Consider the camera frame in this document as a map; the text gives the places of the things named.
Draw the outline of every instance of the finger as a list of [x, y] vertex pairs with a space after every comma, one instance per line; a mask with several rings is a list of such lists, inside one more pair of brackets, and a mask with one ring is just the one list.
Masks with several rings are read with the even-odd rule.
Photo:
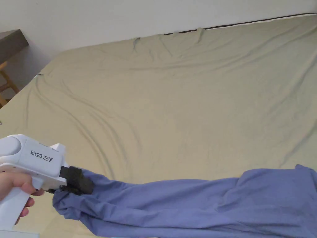
[[20, 214], [20, 217], [24, 217], [26, 216], [27, 214], [29, 213], [29, 210], [27, 208], [23, 208], [21, 214]]
[[21, 187], [21, 189], [28, 194], [36, 192], [32, 185], [31, 175], [24, 173], [9, 173], [9, 176], [12, 179], [14, 187]]
[[30, 198], [28, 199], [28, 201], [26, 202], [25, 206], [26, 206], [26, 207], [31, 207], [31, 206], [34, 205], [34, 203], [35, 203], [35, 202], [34, 202], [34, 199], [30, 197]]
[[17, 219], [16, 223], [14, 225], [16, 225], [19, 222], [20, 218]]
[[33, 196], [42, 196], [44, 195], [45, 191], [43, 189], [40, 189], [39, 191], [32, 193]]

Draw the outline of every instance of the chair leg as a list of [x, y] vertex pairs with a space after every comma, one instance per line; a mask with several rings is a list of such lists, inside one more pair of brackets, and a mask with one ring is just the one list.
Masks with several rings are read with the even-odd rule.
[[0, 95], [0, 104], [2, 106], [4, 106], [5, 104], [7, 104], [7, 100], [5, 100], [1, 95]]
[[2, 77], [7, 81], [7, 83], [10, 85], [10, 88], [13, 89], [13, 91], [18, 94], [18, 92], [20, 91], [18, 89], [18, 87], [12, 82], [12, 80], [9, 78], [9, 76], [3, 71], [0, 70], [0, 74], [2, 75]]

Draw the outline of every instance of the mattress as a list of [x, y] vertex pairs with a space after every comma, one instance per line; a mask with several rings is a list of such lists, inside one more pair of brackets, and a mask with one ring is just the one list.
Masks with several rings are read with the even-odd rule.
[[[316, 15], [198, 29], [61, 53], [0, 109], [0, 136], [131, 183], [317, 169], [316, 92]], [[16, 229], [93, 237], [35, 200]]]

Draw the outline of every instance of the table top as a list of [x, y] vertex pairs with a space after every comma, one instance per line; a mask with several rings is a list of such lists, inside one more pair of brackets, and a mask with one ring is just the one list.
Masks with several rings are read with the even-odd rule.
[[0, 32], [0, 64], [10, 59], [28, 45], [21, 30]]

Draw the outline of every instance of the blue cloth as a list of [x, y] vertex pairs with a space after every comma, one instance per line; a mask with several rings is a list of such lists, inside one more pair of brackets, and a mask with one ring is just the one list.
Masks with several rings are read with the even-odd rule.
[[147, 184], [84, 170], [92, 195], [56, 191], [53, 206], [103, 237], [317, 237], [317, 174], [253, 169], [240, 178]]

